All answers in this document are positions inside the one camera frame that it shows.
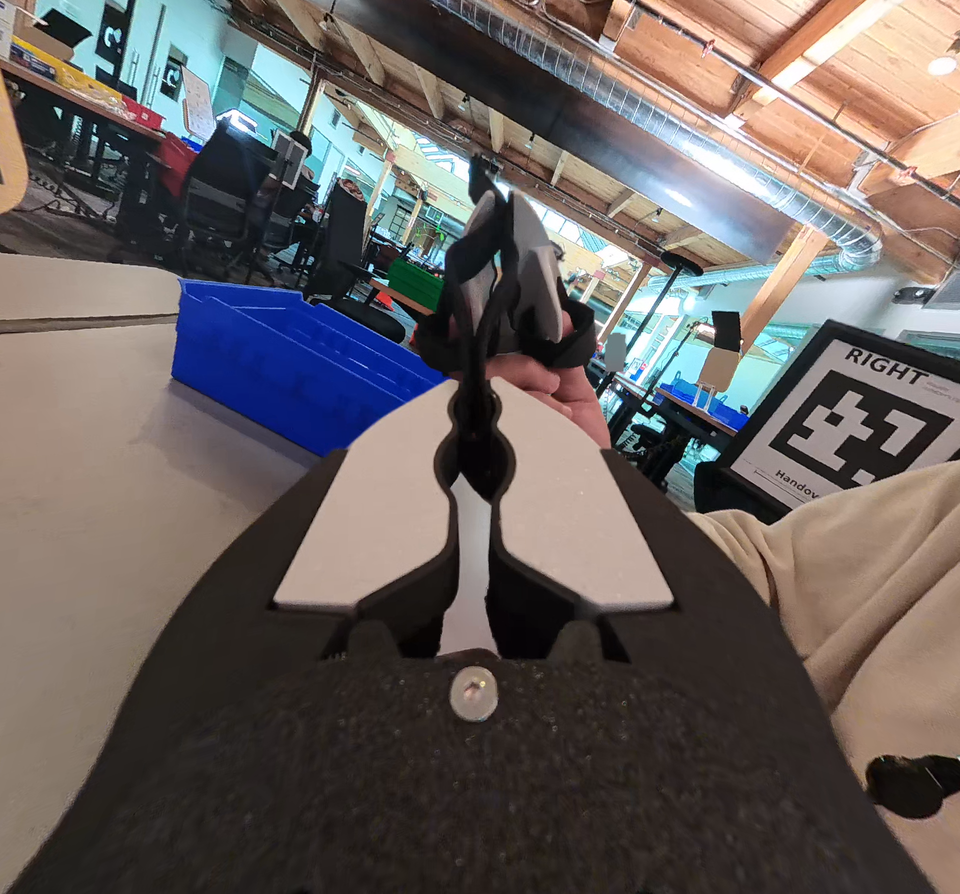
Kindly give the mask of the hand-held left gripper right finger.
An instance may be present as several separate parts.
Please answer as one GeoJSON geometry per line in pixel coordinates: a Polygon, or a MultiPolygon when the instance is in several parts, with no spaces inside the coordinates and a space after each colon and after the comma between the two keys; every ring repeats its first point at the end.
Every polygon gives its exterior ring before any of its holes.
{"type": "Polygon", "coordinates": [[[492,439],[486,612],[503,658],[545,658],[570,623],[660,613],[674,593],[601,448],[502,377],[492,439]]]}

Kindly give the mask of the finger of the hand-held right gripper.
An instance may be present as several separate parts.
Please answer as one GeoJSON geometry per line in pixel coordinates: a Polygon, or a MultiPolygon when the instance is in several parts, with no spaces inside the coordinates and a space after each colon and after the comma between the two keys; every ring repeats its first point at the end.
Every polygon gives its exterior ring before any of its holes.
{"type": "Polygon", "coordinates": [[[488,189],[474,207],[462,237],[453,246],[455,288],[463,301],[462,316],[475,334],[498,282],[501,194],[488,189]]]}
{"type": "Polygon", "coordinates": [[[519,290],[513,327],[518,334],[558,344],[564,328],[558,247],[523,195],[513,196],[513,242],[518,253],[519,290]]]}

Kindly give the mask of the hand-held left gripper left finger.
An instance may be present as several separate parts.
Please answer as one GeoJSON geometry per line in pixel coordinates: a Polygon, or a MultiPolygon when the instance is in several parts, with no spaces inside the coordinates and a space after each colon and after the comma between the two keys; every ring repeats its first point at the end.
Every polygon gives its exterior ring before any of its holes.
{"type": "Polygon", "coordinates": [[[349,446],[273,595],[278,610],[382,622],[405,654],[439,652],[459,587],[448,463],[458,389],[444,380],[349,446]]]}

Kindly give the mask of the blue plastic bin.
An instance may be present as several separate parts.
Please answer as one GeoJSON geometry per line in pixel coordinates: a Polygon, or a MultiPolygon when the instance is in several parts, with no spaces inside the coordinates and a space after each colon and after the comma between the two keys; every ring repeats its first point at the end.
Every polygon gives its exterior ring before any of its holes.
{"type": "Polygon", "coordinates": [[[437,386],[414,352],[300,293],[181,278],[172,378],[317,456],[437,386]]]}
{"type": "Polygon", "coordinates": [[[654,396],[666,398],[683,409],[696,411],[702,420],[720,425],[727,432],[738,433],[750,419],[749,413],[727,405],[723,397],[683,379],[657,385],[654,396]]]}

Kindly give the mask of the person's right forearm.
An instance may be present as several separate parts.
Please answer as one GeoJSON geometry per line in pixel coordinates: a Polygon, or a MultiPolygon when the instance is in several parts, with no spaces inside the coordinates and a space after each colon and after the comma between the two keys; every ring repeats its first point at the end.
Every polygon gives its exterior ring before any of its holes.
{"type": "Polygon", "coordinates": [[[736,510],[686,518],[777,615],[837,730],[958,721],[957,462],[770,524],[736,510]]]}

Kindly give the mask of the grey desk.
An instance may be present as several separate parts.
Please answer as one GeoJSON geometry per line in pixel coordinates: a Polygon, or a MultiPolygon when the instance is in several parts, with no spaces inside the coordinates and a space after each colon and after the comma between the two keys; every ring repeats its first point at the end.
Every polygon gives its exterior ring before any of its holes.
{"type": "Polygon", "coordinates": [[[2,253],[1,884],[211,564],[318,460],[171,379],[179,280],[2,253]]]}

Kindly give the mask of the person's right hand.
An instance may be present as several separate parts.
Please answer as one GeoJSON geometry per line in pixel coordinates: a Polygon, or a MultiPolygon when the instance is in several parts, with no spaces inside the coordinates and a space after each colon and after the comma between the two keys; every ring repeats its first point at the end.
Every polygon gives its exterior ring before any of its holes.
{"type": "Polygon", "coordinates": [[[611,448],[609,428],[584,366],[548,368],[532,357],[511,353],[488,360],[486,375],[512,384],[557,411],[601,449],[611,448]]]}

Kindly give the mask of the green panel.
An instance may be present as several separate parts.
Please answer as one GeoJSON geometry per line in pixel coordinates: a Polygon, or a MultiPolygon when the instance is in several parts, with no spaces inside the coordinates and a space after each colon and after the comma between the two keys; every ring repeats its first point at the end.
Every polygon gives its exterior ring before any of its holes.
{"type": "Polygon", "coordinates": [[[387,281],[390,291],[407,298],[426,312],[436,311],[445,285],[442,276],[432,274],[402,257],[390,264],[387,281]]]}

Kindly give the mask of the black standing panel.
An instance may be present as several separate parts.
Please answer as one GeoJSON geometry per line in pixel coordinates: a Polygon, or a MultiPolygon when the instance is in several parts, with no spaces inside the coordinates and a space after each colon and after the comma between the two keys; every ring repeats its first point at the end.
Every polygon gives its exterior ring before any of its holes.
{"type": "Polygon", "coordinates": [[[352,180],[337,180],[327,198],[316,264],[303,289],[308,303],[337,301],[350,294],[361,270],[366,221],[362,191],[352,180]]]}

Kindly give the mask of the black office chair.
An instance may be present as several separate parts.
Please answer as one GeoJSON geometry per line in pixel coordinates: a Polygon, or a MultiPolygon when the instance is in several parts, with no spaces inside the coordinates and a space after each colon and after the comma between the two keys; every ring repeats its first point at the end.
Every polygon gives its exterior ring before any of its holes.
{"type": "Polygon", "coordinates": [[[276,159],[275,151],[229,118],[221,119],[191,163],[179,197],[178,266],[193,271],[195,242],[230,245],[233,263],[247,260],[258,239],[254,202],[276,159]]]}

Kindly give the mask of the framed tag poster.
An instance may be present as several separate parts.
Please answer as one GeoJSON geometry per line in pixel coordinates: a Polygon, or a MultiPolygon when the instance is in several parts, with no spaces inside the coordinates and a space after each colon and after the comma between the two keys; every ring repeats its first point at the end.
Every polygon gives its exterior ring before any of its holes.
{"type": "Polygon", "coordinates": [[[717,460],[697,469],[695,503],[771,523],[958,451],[957,357],[827,321],[717,460]]]}

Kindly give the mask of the black toggle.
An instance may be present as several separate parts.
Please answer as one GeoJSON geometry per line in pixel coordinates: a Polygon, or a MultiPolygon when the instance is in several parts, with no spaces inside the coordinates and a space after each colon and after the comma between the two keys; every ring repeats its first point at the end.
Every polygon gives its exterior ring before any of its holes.
{"type": "Polygon", "coordinates": [[[959,792],[959,757],[883,755],[866,767],[866,791],[876,806],[905,819],[936,816],[959,792]]]}

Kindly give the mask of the silver ventilation duct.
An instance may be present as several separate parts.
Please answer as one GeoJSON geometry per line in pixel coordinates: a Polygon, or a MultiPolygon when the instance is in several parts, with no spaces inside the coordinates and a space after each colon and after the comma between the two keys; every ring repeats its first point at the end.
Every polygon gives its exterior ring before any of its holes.
{"type": "Polygon", "coordinates": [[[773,161],[711,136],[695,108],[514,0],[302,0],[497,110],[739,255],[767,264],[792,225],[876,264],[880,228],[773,161]]]}

